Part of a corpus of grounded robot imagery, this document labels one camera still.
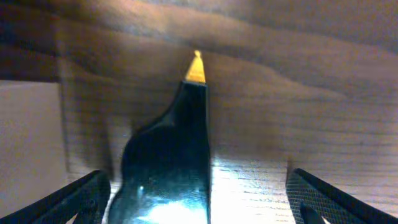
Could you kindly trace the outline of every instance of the black object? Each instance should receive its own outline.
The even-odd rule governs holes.
[[[377,210],[316,178],[302,169],[289,174],[287,197],[296,223],[398,223],[398,219]]]
[[[109,223],[210,222],[206,92],[183,81],[170,108],[129,140]]]
[[[101,223],[109,200],[109,179],[94,171],[51,195],[14,212],[0,223]]]

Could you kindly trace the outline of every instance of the wooden surface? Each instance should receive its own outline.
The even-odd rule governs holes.
[[[293,223],[287,161],[398,216],[394,1],[0,3],[1,75],[62,84],[70,180],[108,170],[200,49],[213,223]]]

